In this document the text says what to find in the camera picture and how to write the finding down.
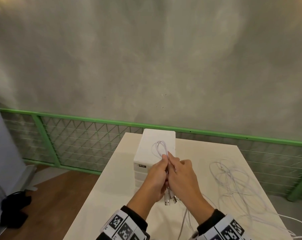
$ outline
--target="white table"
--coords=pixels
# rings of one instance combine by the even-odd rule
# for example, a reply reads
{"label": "white table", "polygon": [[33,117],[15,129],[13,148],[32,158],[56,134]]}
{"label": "white table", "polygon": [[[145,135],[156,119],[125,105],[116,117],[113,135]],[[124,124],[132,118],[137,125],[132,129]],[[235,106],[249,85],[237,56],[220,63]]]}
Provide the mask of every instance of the white table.
{"label": "white table", "polygon": [[[141,134],[133,133],[124,135],[69,231],[66,233],[64,240],[95,240],[99,235],[100,228],[109,217],[129,202],[135,188],[133,158],[141,136]],[[176,155],[181,160],[190,159],[192,161],[201,192],[216,205],[223,190],[219,189],[209,171],[210,162],[221,159],[232,160],[255,178],[238,147],[234,145],[176,139]],[[267,202],[269,208],[275,211],[261,186],[258,184],[256,188],[261,190],[260,195]],[[184,211],[185,207],[181,202],[170,206],[165,206],[164,201],[156,203],[147,218],[147,232],[150,234],[151,239],[177,240]],[[250,232],[254,240],[292,239],[288,233],[259,222],[253,222],[250,229],[250,224],[246,218],[238,218],[243,212],[228,197],[224,198],[224,204],[221,204],[221,211],[232,214],[242,227]],[[285,228],[282,220],[277,215],[265,214],[259,217]],[[197,223],[193,217],[191,217],[191,224],[196,229]],[[185,222],[180,239],[189,239],[192,233],[188,223]]]}

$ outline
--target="green railing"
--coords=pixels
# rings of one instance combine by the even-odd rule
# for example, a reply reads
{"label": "green railing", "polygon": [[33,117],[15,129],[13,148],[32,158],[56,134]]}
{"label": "green railing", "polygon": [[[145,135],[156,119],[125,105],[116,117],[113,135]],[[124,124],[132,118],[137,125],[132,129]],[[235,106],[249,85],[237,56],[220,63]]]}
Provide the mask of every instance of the green railing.
{"label": "green railing", "polygon": [[25,161],[101,174],[125,132],[171,130],[177,138],[237,145],[263,189],[302,198],[302,142],[134,122],[0,109]]}

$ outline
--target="concrete wall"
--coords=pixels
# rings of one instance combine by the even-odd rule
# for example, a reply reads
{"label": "concrete wall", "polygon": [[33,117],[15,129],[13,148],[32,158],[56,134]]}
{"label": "concrete wall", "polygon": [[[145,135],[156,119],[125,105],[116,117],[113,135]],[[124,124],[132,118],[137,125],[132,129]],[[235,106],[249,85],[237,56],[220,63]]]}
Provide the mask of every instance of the concrete wall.
{"label": "concrete wall", "polygon": [[0,0],[0,104],[302,141],[302,0]]}

